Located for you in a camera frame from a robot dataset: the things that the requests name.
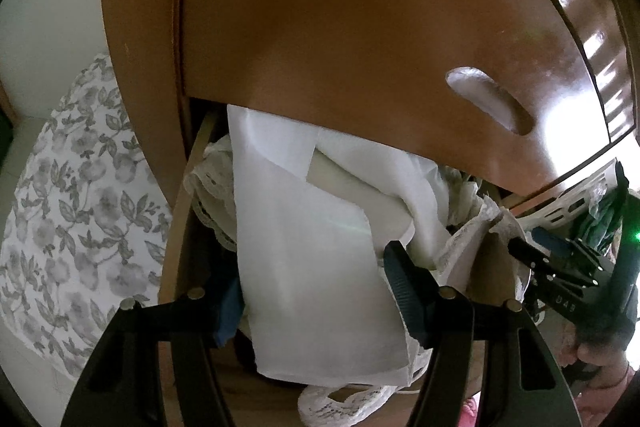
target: screw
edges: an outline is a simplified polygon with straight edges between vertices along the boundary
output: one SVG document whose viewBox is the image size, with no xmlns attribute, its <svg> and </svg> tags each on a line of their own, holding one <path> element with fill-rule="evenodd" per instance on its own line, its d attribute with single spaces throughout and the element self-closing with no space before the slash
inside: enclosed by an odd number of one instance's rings
<svg viewBox="0 0 640 427">
<path fill-rule="evenodd" d="M 443 286 L 438 290 L 440 297 L 443 299 L 447 299 L 448 301 L 451 299 L 455 299 L 458 296 L 458 292 L 452 288 L 451 286 Z"/>
<path fill-rule="evenodd" d="M 520 304 L 516 299 L 509 299 L 506 302 L 507 309 L 514 313 L 519 313 L 522 311 L 522 304 Z"/>
<path fill-rule="evenodd" d="M 133 297 L 127 297 L 120 302 L 120 309 L 123 311 L 130 311 L 133 309 L 133 306 L 136 305 L 136 300 Z"/>
<path fill-rule="evenodd" d="M 202 299 L 204 297 L 204 288 L 202 286 L 196 286 L 194 288 L 191 288 L 187 292 L 187 296 L 192 301 L 197 301 L 198 299 Z"/>
</svg>

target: white cloth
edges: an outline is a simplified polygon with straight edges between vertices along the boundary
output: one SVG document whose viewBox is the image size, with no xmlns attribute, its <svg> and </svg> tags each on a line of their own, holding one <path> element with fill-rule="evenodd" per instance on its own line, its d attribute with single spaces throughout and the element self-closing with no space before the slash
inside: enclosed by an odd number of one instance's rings
<svg viewBox="0 0 640 427">
<path fill-rule="evenodd" d="M 245 108 L 228 117 L 233 153 L 228 137 L 210 144 L 185 186 L 203 222 L 238 240 L 258 370 L 312 384 L 298 402 L 306 425 L 354 425 L 430 357 L 386 286 L 386 244 L 400 240 L 440 284 L 464 291 L 481 239 L 504 235 L 495 223 L 508 211 L 455 169 L 445 182 L 425 158 Z M 450 237 L 446 223 L 463 226 Z M 329 398 L 349 382 L 374 387 Z"/>
<path fill-rule="evenodd" d="M 258 370 L 322 386 L 408 385 L 415 349 L 378 275 L 367 216 L 306 181 L 324 130 L 234 106 L 228 119 Z"/>
</svg>

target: finger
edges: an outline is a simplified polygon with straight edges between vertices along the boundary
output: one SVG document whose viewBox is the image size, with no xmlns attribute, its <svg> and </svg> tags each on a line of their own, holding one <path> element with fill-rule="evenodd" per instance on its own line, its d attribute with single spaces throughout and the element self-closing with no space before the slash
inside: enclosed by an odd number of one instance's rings
<svg viewBox="0 0 640 427">
<path fill-rule="evenodd" d="M 620 356 L 620 348 L 612 344 L 580 344 L 577 356 L 583 362 L 604 367 L 616 362 Z"/>
<path fill-rule="evenodd" d="M 562 345 L 558 353 L 558 364 L 561 367 L 571 365 L 577 360 L 578 346 L 575 343 L 575 326 L 570 322 L 562 330 Z"/>
</svg>

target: drawer handle cutout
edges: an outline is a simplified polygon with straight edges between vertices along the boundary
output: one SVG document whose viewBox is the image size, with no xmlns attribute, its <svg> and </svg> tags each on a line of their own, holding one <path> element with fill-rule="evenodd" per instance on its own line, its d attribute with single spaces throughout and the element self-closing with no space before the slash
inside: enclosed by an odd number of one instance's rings
<svg viewBox="0 0 640 427">
<path fill-rule="evenodd" d="M 456 94 L 513 134 L 525 136 L 532 131 L 533 117 L 484 71 L 462 66 L 448 71 L 445 79 Z"/>
</svg>

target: white plastic part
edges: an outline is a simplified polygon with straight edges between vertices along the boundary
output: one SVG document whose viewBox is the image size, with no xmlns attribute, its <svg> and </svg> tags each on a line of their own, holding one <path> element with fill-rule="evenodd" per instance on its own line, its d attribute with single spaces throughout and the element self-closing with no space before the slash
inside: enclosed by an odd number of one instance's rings
<svg viewBox="0 0 640 427">
<path fill-rule="evenodd" d="M 524 230 L 532 230 L 535 227 L 547 230 L 562 227 L 587 212 L 593 196 L 595 193 L 600 194 L 603 186 L 607 187 L 607 191 L 618 187 L 615 159 L 540 210 L 518 218 L 518 222 Z"/>
</svg>

